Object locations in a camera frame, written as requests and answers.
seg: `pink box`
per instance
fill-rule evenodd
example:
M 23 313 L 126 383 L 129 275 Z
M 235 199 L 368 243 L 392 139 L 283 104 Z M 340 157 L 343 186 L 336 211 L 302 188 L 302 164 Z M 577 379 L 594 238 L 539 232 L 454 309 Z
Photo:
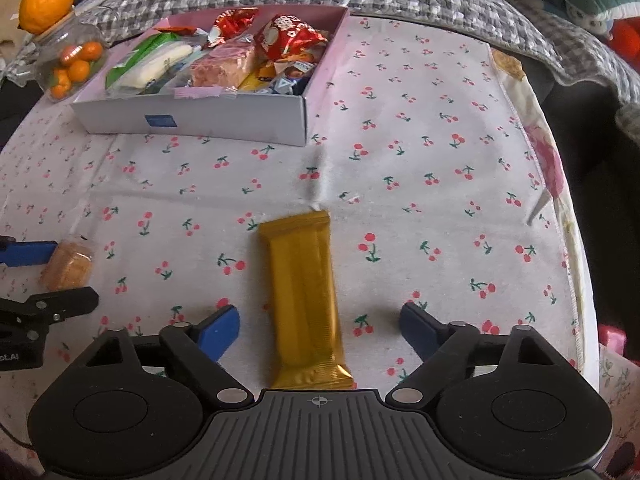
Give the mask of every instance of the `pink box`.
M 199 27 L 209 30 L 223 10 L 204 9 L 164 18 L 154 27 Z M 255 34 L 276 14 L 292 14 L 319 30 L 328 30 L 331 40 L 301 96 L 241 93 L 177 99 L 171 95 L 137 95 L 109 99 L 104 91 L 105 74 L 144 38 L 110 50 L 104 67 L 76 94 L 71 107 L 92 134 L 168 134 L 209 136 L 223 139 L 275 142 L 305 146 L 326 92 L 326 83 L 344 54 L 347 32 L 345 7 L 319 5 L 267 5 L 247 30 Z

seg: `plaid quilt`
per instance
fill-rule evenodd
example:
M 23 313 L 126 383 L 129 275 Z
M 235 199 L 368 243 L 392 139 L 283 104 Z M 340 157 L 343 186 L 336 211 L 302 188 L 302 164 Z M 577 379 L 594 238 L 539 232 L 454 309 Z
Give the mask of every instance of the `plaid quilt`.
M 624 105 L 617 116 L 619 126 L 640 143 L 640 76 L 589 33 L 520 0 L 107 0 L 104 5 L 117 9 L 119 16 L 95 9 L 88 21 L 97 24 L 108 41 L 116 41 L 139 34 L 170 14 L 278 3 L 349 6 L 363 14 L 446 27 L 539 59 L 561 84 L 593 80 L 609 85 Z M 5 75 L 16 80 L 33 56 L 32 48 L 24 49 Z

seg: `box of snacks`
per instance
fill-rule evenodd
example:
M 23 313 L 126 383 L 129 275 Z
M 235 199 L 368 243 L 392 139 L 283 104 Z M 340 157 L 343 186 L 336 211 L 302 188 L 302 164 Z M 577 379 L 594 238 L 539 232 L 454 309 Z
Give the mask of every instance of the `box of snacks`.
M 92 134 L 169 134 L 304 146 L 343 53 L 349 11 L 204 9 L 114 46 L 71 103 Z

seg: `small orange fruit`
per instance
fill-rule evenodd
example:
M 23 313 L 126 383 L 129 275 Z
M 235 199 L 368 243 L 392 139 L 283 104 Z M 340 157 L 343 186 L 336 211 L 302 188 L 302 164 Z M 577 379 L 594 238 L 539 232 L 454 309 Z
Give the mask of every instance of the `small orange fruit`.
M 102 55 L 102 45 L 99 41 L 88 41 L 82 46 L 78 54 L 79 59 L 84 61 L 97 61 Z
M 69 45 L 62 49 L 60 52 L 60 63 L 62 66 L 70 66 L 76 58 L 78 58 L 78 54 L 80 54 L 82 47 L 77 45 Z
M 71 90 L 71 79 L 69 79 L 69 74 L 64 68 L 55 68 L 53 69 L 53 77 L 54 83 L 52 86 L 62 86 L 67 91 Z
M 68 69 L 69 79 L 72 83 L 83 83 L 89 77 L 91 65 L 82 59 L 76 59 Z
M 42 34 L 71 11 L 74 0 L 21 0 L 20 27 L 31 34 Z
M 52 86 L 51 89 L 51 96 L 54 99 L 64 99 L 64 97 L 66 96 L 66 93 L 69 92 L 68 88 L 62 86 L 62 85 L 55 85 Z

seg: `clear glass bowl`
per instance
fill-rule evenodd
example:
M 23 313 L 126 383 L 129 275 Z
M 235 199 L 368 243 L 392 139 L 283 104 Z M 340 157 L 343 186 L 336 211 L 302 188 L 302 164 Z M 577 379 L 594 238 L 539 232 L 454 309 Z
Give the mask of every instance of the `clear glass bowl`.
M 34 78 L 52 101 L 78 92 L 108 55 L 100 29 L 83 23 L 73 11 L 33 38 L 33 43 L 37 47 Z

